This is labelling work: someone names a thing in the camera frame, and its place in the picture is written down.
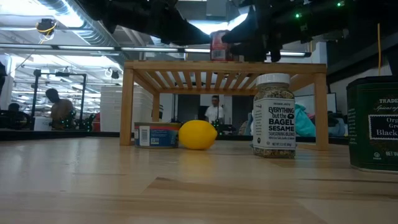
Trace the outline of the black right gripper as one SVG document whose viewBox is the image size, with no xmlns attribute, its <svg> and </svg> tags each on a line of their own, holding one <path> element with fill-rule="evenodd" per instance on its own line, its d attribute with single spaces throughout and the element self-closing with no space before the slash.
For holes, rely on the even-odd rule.
<svg viewBox="0 0 398 224">
<path fill-rule="evenodd" d="M 244 0 L 245 20 L 222 36 L 236 61 L 278 62 L 285 44 L 311 41 L 311 0 Z"/>
</svg>

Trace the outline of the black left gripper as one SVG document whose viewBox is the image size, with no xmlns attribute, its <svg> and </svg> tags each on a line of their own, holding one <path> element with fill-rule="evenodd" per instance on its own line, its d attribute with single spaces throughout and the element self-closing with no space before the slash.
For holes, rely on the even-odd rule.
<svg viewBox="0 0 398 224">
<path fill-rule="evenodd" d="M 210 36 L 184 19 L 178 0 L 103 0 L 102 23 L 114 33 L 117 26 L 160 38 L 165 44 L 209 44 Z M 166 31 L 170 16 L 170 28 Z"/>
</svg>

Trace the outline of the red-lidded paprika tin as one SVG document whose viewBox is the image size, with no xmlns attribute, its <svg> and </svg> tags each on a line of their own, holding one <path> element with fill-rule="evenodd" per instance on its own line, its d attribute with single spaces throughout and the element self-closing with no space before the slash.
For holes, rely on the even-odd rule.
<svg viewBox="0 0 398 224">
<path fill-rule="evenodd" d="M 222 41 L 222 37 L 228 33 L 228 30 L 218 30 L 210 34 L 211 61 L 233 61 L 233 55 L 230 52 L 231 45 Z"/>
</svg>

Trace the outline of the wooden slatted shelf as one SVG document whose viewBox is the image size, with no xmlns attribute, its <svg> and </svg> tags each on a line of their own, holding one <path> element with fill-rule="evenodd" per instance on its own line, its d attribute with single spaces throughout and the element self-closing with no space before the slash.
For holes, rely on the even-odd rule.
<svg viewBox="0 0 398 224">
<path fill-rule="evenodd" d="M 326 65 L 316 63 L 128 60 L 124 64 L 119 143 L 131 146 L 134 85 L 153 96 L 152 120 L 159 120 L 160 94 L 256 94 L 256 78 L 266 73 L 290 75 L 290 90 L 314 85 L 316 140 L 301 148 L 328 150 Z"/>
</svg>

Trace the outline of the white-lidded bagel seasoning jar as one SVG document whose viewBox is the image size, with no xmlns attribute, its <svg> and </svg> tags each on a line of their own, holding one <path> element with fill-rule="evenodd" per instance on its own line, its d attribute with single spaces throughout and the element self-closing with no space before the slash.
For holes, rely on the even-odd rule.
<svg viewBox="0 0 398 224">
<path fill-rule="evenodd" d="M 252 111 L 253 154 L 269 159 L 293 159 L 296 149 L 295 99 L 290 75 L 258 76 Z"/>
</svg>

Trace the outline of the dark green pepper tin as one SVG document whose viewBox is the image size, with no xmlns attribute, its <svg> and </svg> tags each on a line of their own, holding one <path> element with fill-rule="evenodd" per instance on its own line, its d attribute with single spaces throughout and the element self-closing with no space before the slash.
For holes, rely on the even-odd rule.
<svg viewBox="0 0 398 224">
<path fill-rule="evenodd" d="M 398 76 L 359 78 L 346 93 L 351 166 L 398 172 Z"/>
</svg>

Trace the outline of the person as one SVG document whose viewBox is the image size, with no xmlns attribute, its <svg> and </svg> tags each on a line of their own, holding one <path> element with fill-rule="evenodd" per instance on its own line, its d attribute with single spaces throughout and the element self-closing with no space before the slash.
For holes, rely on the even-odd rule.
<svg viewBox="0 0 398 224">
<path fill-rule="evenodd" d="M 73 111 L 73 104 L 68 99 L 61 99 L 58 91 L 50 88 L 45 92 L 46 97 L 51 103 L 50 117 L 52 118 L 52 127 L 54 129 L 64 129 L 65 125 L 61 123 L 62 119 L 67 119 L 70 112 Z"/>
<path fill-rule="evenodd" d="M 220 124 L 224 123 L 224 110 L 220 105 L 220 98 L 218 95 L 213 95 L 211 98 L 212 105 L 209 106 L 205 112 L 206 120 L 212 124 L 218 121 Z"/>
<path fill-rule="evenodd" d="M 30 116 L 20 111 L 19 108 L 20 106 L 17 103 L 11 103 L 8 106 L 11 129 L 25 129 L 30 126 Z"/>
</svg>

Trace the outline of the yellow lemon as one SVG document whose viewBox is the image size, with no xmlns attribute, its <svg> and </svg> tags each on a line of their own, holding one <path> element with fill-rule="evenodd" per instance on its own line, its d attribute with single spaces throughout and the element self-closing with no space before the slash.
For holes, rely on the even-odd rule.
<svg viewBox="0 0 398 224">
<path fill-rule="evenodd" d="M 193 150 L 207 150 L 214 144 L 217 135 L 214 126 L 202 120 L 188 121 L 178 131 L 180 144 Z"/>
</svg>

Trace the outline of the pile of clothes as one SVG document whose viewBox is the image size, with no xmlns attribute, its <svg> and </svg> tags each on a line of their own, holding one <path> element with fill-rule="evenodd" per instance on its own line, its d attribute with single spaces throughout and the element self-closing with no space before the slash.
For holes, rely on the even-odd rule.
<svg viewBox="0 0 398 224">
<path fill-rule="evenodd" d="M 315 115 L 309 116 L 306 107 L 295 104 L 295 128 L 296 134 L 301 137 L 315 137 L 316 125 Z M 332 137 L 343 137 L 346 125 L 341 113 L 328 111 L 328 135 Z"/>
</svg>

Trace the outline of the tuna can with pull tab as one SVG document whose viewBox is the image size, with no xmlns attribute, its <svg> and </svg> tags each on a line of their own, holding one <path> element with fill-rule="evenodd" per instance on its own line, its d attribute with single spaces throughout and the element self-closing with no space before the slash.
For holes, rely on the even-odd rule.
<svg viewBox="0 0 398 224">
<path fill-rule="evenodd" d="M 134 144 L 148 149 L 178 148 L 180 123 L 135 122 Z"/>
</svg>

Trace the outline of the grey partition panel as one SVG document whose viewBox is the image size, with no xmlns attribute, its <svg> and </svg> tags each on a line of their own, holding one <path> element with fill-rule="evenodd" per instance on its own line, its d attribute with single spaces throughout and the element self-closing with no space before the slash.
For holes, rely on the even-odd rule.
<svg viewBox="0 0 398 224">
<path fill-rule="evenodd" d="M 315 114 L 315 96 L 314 95 L 302 95 L 295 97 L 295 103 L 305 108 L 305 112 L 309 114 Z M 336 94 L 327 94 L 327 111 L 336 113 Z"/>
</svg>

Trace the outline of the black ceiling-hung device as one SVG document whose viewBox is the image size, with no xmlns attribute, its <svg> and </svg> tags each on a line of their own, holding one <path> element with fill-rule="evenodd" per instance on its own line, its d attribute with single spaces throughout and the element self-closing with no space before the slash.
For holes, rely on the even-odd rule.
<svg viewBox="0 0 398 224">
<path fill-rule="evenodd" d="M 55 28 L 57 27 L 56 20 L 53 19 L 42 19 L 36 24 L 36 30 L 43 35 L 52 35 Z"/>
</svg>

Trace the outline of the silver ventilation duct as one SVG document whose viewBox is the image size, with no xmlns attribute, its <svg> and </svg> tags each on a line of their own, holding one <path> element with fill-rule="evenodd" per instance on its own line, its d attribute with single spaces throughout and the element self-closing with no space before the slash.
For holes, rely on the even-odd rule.
<svg viewBox="0 0 398 224">
<path fill-rule="evenodd" d="M 53 11 L 56 16 L 65 16 L 68 28 L 76 28 L 78 35 L 89 45 L 115 47 L 120 45 L 114 37 L 105 29 L 104 25 L 91 19 L 75 0 L 37 0 L 47 9 Z"/>
</svg>

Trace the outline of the long hanging light rail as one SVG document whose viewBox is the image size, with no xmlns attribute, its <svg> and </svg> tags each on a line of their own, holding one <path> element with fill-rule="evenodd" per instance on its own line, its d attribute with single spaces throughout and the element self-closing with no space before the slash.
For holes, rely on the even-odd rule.
<svg viewBox="0 0 398 224">
<path fill-rule="evenodd" d="M 30 49 L 30 50 L 77 50 L 100 52 L 161 52 L 161 53 L 195 53 L 209 54 L 210 49 L 181 48 L 181 47 L 108 47 L 81 45 L 47 45 L 47 44 L 7 44 L 0 43 L 2 49 Z"/>
</svg>

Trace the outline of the black background robot frame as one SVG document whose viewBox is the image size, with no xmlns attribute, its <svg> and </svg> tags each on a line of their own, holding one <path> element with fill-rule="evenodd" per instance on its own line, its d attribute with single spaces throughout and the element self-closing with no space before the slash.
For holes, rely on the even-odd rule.
<svg viewBox="0 0 398 224">
<path fill-rule="evenodd" d="M 81 106 L 80 106 L 80 118 L 78 120 L 79 124 L 79 129 L 84 128 L 83 124 L 83 108 L 84 108 L 84 101 L 85 101 L 85 91 L 86 91 L 86 82 L 87 82 L 87 74 L 85 73 L 70 73 L 70 72 L 48 72 L 44 73 L 41 71 L 41 69 L 36 69 L 33 72 L 33 75 L 35 77 L 35 82 L 34 82 L 34 95 L 33 95 L 33 100 L 32 100 L 32 109 L 31 109 L 31 127 L 30 129 L 33 130 L 34 124 L 35 124 L 35 108 L 36 108 L 36 101 L 37 101 L 37 90 L 38 90 L 38 85 L 39 85 L 39 78 L 42 75 L 55 75 L 56 77 L 69 77 L 69 76 L 82 76 L 83 77 L 83 82 L 81 83 L 82 85 L 82 90 L 81 90 Z"/>
</svg>

